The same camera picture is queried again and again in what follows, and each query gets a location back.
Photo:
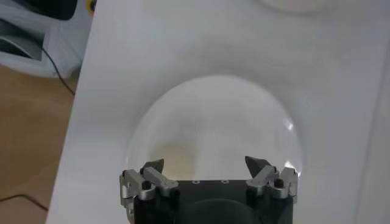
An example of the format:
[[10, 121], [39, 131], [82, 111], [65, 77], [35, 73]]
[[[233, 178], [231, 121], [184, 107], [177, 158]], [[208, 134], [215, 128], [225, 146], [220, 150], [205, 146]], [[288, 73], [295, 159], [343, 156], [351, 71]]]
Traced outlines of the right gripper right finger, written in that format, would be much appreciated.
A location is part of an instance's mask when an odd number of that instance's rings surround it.
[[280, 173], [265, 159], [245, 156], [246, 166], [251, 179], [246, 180], [246, 186], [256, 197], [269, 194], [275, 199], [292, 198], [297, 203], [298, 173], [294, 168], [284, 167]]

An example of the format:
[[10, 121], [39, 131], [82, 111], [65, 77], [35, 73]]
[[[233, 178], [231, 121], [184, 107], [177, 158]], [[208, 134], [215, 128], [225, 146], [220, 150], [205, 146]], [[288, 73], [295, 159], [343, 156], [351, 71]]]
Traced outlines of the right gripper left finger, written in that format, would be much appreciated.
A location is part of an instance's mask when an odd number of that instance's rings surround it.
[[159, 193], [162, 197], [177, 198], [179, 182], [170, 180], [162, 174], [164, 159], [148, 161], [137, 172], [123, 170], [119, 175], [120, 204], [128, 213], [133, 213], [134, 198], [149, 201]]

